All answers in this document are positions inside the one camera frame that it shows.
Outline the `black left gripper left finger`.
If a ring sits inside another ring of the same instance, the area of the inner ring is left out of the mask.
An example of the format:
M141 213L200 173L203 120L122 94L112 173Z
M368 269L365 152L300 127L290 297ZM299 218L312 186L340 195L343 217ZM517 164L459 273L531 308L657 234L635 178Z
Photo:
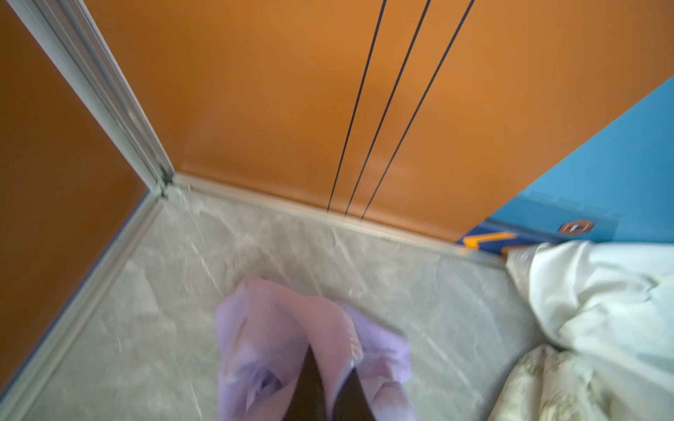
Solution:
M321 373L319 373L313 350L308 347L283 421L326 421L327 419Z

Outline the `left aluminium corner post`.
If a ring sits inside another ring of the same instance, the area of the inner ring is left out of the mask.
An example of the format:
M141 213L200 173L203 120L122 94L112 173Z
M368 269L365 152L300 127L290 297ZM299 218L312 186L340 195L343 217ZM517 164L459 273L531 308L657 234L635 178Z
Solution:
M8 5L142 182L163 195L176 171L85 3Z

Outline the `plain white cloth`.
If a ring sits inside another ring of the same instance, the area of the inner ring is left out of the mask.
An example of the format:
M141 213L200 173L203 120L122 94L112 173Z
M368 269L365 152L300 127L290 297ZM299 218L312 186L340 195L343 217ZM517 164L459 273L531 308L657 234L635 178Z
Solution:
M636 420L673 417L673 247L570 241L510 251L507 271L546 336Z

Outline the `lavender purple cloth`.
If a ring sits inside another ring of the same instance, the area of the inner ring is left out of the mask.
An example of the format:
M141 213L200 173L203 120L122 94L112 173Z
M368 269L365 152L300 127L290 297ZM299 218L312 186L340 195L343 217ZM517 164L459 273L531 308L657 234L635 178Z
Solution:
M346 303L248 278L217 308L215 321L222 420L283 420L308 347L321 373L327 420L353 369L376 420L415 418L404 388L411 377L408 340Z

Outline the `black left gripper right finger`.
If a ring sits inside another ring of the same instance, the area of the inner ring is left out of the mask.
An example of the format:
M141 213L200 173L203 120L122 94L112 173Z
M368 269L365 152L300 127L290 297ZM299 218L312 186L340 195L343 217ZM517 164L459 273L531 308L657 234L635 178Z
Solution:
M344 382L333 407L333 421L375 421L358 373L353 369Z

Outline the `cream cloth with green print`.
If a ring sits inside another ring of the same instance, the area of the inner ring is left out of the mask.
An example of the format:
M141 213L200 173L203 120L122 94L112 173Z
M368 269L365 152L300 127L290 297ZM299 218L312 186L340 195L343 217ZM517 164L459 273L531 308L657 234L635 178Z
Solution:
M577 353L541 345L517 362L490 420L636 420Z

